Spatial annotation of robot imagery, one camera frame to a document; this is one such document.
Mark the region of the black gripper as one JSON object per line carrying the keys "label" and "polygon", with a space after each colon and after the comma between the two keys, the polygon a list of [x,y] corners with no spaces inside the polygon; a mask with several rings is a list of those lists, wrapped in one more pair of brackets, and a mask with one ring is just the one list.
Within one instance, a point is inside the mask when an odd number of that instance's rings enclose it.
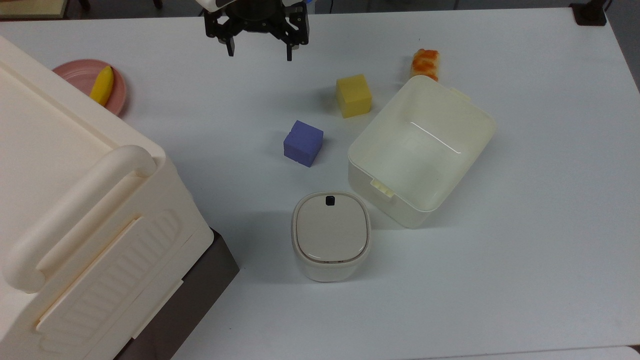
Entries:
{"label": "black gripper", "polygon": [[295,48],[309,43],[308,0],[206,0],[205,34],[235,53],[234,37],[241,32],[270,34],[286,45],[286,61]]}

